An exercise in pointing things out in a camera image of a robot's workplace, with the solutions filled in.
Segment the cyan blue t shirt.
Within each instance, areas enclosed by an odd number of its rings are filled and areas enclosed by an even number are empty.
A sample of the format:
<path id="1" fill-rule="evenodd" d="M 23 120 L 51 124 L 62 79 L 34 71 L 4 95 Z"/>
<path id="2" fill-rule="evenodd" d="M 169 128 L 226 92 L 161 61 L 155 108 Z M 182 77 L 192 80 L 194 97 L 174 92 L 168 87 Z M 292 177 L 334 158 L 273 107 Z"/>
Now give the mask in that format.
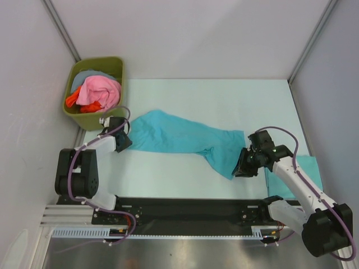
<path id="1" fill-rule="evenodd" d="M 241 150 L 244 132 L 226 131 L 152 110 L 131 122 L 131 150 L 165 154 L 197 154 L 218 174 L 231 180 Z"/>

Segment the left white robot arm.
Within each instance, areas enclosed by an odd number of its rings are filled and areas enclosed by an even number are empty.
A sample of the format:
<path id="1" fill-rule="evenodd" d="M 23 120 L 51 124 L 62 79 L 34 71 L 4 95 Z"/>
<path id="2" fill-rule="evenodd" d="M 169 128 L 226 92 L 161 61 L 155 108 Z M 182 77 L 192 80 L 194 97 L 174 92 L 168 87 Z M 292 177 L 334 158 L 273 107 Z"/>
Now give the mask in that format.
<path id="1" fill-rule="evenodd" d="M 112 224 L 123 220 L 124 210 L 116 205 L 117 197 L 100 186 L 98 161 L 113 152 L 120 153 L 132 145 L 128 137 L 130 123 L 125 117 L 101 118 L 103 130 L 92 141 L 59 153 L 54 189 L 59 196 L 104 209 Z"/>

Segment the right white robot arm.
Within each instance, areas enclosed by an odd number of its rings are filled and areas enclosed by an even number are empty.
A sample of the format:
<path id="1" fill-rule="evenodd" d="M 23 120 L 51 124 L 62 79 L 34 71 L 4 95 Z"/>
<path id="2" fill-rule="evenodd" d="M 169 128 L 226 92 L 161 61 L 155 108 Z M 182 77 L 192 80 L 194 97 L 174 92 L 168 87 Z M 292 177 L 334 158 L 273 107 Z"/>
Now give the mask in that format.
<path id="1" fill-rule="evenodd" d="M 297 151 L 275 145 L 268 127 L 249 135 L 250 146 L 242 148 L 232 174 L 254 177 L 266 168 L 279 177 L 294 194 L 301 208 L 291 206 L 282 197 L 262 200 L 259 219 L 265 225 L 279 221 L 301 236 L 306 249 L 314 256 L 330 254 L 340 261 L 353 261 L 357 246 L 353 238 L 353 212 L 325 194 L 299 166 Z"/>

